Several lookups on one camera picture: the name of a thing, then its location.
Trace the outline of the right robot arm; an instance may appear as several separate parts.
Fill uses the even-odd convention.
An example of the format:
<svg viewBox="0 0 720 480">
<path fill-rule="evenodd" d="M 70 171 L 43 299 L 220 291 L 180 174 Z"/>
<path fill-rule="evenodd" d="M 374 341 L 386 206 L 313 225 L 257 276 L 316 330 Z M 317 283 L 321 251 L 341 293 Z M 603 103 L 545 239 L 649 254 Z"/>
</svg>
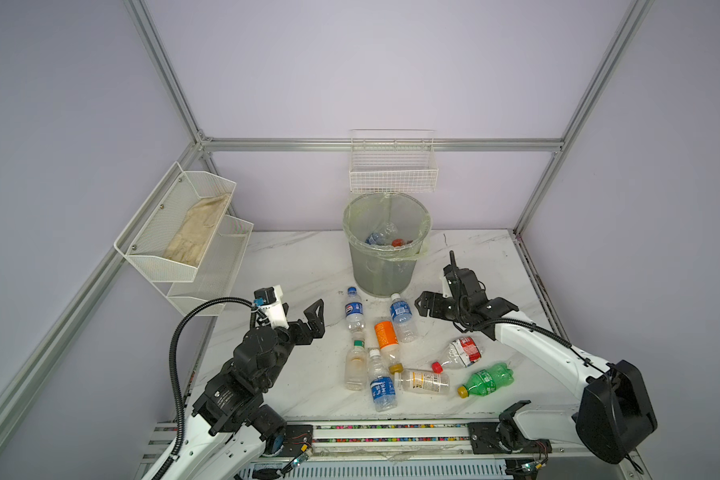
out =
<svg viewBox="0 0 720 480">
<path fill-rule="evenodd" d="M 543 369 L 574 402 L 533 407 L 519 400 L 499 415 L 491 446 L 507 453 L 557 441 L 582 445 L 618 464 L 658 428 L 640 370 L 609 362 L 531 321 L 503 297 L 491 298 L 476 274 L 454 260 L 443 269 L 443 290 L 424 291 L 414 305 L 422 317 L 444 320 L 461 333 L 482 333 Z"/>
</svg>

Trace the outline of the small blue label bottle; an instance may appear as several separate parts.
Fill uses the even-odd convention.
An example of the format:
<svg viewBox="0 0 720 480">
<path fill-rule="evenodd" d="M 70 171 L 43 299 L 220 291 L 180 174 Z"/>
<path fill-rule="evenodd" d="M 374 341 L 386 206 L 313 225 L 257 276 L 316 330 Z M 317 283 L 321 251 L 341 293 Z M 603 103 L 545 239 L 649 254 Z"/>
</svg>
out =
<svg viewBox="0 0 720 480">
<path fill-rule="evenodd" d="M 371 246 L 391 246 L 391 242 L 397 238 L 397 227 L 393 223 L 385 223 L 373 230 L 365 243 Z"/>
</svg>

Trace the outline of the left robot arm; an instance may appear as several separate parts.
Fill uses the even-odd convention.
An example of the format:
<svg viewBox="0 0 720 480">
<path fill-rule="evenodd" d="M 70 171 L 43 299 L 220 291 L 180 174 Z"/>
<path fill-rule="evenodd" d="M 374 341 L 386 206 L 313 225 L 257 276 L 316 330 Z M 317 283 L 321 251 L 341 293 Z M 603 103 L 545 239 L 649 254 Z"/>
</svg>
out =
<svg viewBox="0 0 720 480">
<path fill-rule="evenodd" d="M 300 320 L 276 322 L 287 308 L 273 289 L 260 289 L 253 301 L 221 297 L 187 313 L 169 346 L 169 377 L 176 409 L 176 436 L 146 473 L 148 479 L 237 479 L 252 461 L 279 453 L 286 420 L 264 401 L 294 347 L 325 334 L 323 300 Z M 205 310 L 238 304 L 250 313 L 249 329 L 233 356 L 205 384 L 192 407 L 185 407 L 177 370 L 177 347 L 190 320 Z"/>
</svg>

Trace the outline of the blue label water bottle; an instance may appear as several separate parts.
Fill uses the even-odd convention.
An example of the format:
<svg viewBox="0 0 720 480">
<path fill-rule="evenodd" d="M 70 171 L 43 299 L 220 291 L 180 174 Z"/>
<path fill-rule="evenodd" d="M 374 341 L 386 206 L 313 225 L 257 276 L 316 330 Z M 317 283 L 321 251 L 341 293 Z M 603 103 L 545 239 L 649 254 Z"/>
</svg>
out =
<svg viewBox="0 0 720 480">
<path fill-rule="evenodd" d="M 411 343 L 418 338 L 411 307 L 399 293 L 391 295 L 390 316 L 401 343 Z"/>
</svg>

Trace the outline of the blue label front bottle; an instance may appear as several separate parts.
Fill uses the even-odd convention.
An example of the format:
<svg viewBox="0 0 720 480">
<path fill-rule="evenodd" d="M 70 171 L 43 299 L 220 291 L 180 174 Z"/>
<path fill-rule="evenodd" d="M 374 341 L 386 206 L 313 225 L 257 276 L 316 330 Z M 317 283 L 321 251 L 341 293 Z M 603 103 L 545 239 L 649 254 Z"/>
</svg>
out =
<svg viewBox="0 0 720 480">
<path fill-rule="evenodd" d="M 377 412 L 391 410 L 397 406 L 394 381 L 384 364 L 379 349 L 368 351 L 369 389 L 374 408 Z"/>
</svg>

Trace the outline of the orange label bottle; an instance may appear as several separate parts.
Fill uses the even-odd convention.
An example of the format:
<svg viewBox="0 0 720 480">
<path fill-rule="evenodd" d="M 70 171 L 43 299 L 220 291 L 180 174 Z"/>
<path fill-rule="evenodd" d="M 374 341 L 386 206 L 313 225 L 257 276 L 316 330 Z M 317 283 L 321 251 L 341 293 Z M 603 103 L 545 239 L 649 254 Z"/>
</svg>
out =
<svg viewBox="0 0 720 480">
<path fill-rule="evenodd" d="M 390 320 L 376 322 L 374 324 L 374 333 L 381 355 L 390 368 L 400 365 L 401 349 L 392 322 Z"/>
</svg>

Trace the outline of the pepsi blue label bottle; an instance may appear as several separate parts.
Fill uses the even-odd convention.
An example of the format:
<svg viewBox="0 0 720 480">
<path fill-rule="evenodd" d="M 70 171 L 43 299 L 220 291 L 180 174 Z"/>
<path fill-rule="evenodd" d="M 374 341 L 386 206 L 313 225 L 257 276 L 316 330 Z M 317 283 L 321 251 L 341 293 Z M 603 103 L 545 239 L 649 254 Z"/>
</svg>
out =
<svg viewBox="0 0 720 480">
<path fill-rule="evenodd" d="M 347 288 L 344 306 L 345 322 L 351 332 L 362 332 L 365 329 L 364 304 L 356 287 Z"/>
</svg>

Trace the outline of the green cap clear bottle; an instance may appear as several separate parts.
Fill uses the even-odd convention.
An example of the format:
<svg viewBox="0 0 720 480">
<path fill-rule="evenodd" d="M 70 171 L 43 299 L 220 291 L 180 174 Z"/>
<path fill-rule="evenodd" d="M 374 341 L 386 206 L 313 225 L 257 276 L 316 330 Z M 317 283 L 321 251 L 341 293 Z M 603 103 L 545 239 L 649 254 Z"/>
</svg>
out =
<svg viewBox="0 0 720 480">
<path fill-rule="evenodd" d="M 362 391 L 367 383 L 367 350 L 364 340 L 354 340 L 345 359 L 344 385 L 348 390 Z"/>
</svg>

